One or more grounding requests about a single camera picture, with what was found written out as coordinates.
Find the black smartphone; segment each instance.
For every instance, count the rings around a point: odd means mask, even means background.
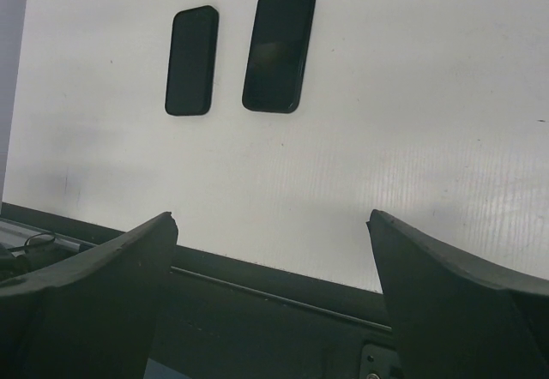
[[[173,19],[166,112],[208,113],[212,103],[219,14],[211,6],[179,12]]]
[[[259,0],[242,104],[290,113],[299,104],[316,0]]]

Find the gray wall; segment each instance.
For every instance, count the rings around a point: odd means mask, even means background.
[[[26,1],[0,0],[0,201],[8,158]]]

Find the phone screen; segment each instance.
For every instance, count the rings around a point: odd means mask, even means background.
[[[211,6],[184,10],[173,19],[166,86],[166,112],[170,115],[209,111],[218,24],[219,14]]]
[[[242,103],[290,113],[299,104],[315,0],[259,0]]]

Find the white surface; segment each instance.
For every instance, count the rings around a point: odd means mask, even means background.
[[[9,131],[26,1],[0,0],[0,202],[8,160]]]
[[[212,109],[164,112],[173,16],[220,11]],[[317,0],[291,115],[240,98],[256,0],[27,0],[5,200],[379,290],[384,209],[549,278],[549,0]]]

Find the smartphone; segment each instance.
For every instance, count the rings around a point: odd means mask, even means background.
[[[166,112],[173,116],[208,113],[212,103],[219,14],[211,6],[175,15],[166,85]]]
[[[242,104],[290,113],[299,105],[316,0],[259,0]]]

